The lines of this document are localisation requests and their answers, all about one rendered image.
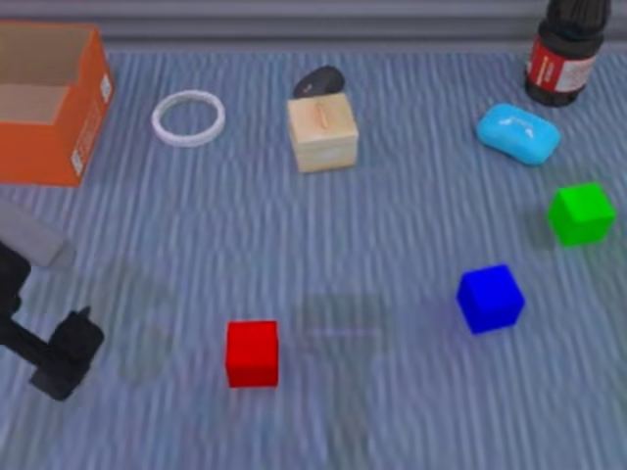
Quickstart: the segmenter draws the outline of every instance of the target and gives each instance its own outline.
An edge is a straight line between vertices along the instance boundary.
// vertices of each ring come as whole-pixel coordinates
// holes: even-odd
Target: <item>cardboard box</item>
[[[357,163],[359,132],[344,93],[290,100],[287,109],[300,172]]]
[[[95,26],[0,22],[0,183],[78,186],[114,85]]]

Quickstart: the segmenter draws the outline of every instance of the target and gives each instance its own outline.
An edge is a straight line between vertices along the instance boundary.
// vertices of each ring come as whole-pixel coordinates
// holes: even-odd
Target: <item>table surface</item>
[[[558,187],[587,181],[627,204],[627,56],[602,57],[563,110],[526,98],[523,59],[112,55],[117,96],[82,186],[0,188],[78,246],[72,268],[33,272],[20,322],[48,336],[91,304],[107,334],[65,403],[0,352],[0,468],[625,468],[625,223],[565,250],[544,213]],[[326,63],[346,73],[360,161],[304,176],[285,102]],[[184,88],[222,99],[214,143],[153,135],[153,107]],[[499,102],[558,125],[546,164],[476,141]],[[166,125],[211,119],[181,107]],[[458,280],[497,262],[527,307],[514,328],[473,337]],[[225,324],[242,318],[280,322],[276,390],[226,387]]]

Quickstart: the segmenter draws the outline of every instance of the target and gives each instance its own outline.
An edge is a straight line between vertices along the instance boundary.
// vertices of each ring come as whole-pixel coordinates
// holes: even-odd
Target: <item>beige cube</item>
[[[357,163],[359,132],[344,93],[290,100],[290,139],[300,172]]]

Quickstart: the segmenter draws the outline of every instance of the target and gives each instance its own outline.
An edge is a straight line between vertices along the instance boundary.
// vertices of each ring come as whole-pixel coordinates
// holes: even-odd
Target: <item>white ring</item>
[[[186,101],[201,101],[216,108],[217,116],[214,124],[207,130],[192,135],[176,135],[164,129],[161,119],[172,107]],[[184,90],[167,96],[155,107],[152,115],[153,129],[157,137],[174,147],[198,147],[207,144],[220,135],[224,129],[226,112],[222,101],[215,95],[201,90]]]

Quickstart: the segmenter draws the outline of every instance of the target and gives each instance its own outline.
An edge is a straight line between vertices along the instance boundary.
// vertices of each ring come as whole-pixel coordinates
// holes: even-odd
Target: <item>jar label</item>
[[[536,37],[527,62],[527,75],[539,88],[549,92],[570,93],[588,82],[597,57],[569,61],[547,49]]]

